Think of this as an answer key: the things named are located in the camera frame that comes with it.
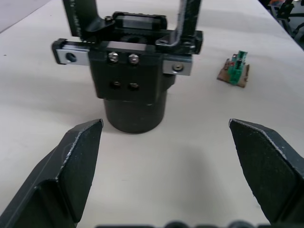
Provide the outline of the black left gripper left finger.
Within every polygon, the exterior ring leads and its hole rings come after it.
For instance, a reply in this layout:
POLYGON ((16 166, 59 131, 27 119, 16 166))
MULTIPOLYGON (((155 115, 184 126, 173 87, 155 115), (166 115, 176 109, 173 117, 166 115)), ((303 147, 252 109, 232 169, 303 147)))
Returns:
POLYGON ((90 192, 104 123, 76 125, 25 179, 0 216, 2 228, 75 228, 90 192))

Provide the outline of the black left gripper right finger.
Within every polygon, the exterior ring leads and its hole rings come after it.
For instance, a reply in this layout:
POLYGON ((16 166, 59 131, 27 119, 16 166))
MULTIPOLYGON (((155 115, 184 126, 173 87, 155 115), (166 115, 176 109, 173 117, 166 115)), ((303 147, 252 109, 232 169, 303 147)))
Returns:
POLYGON ((244 177, 272 228, 304 226, 304 159, 275 130, 230 119, 244 177))

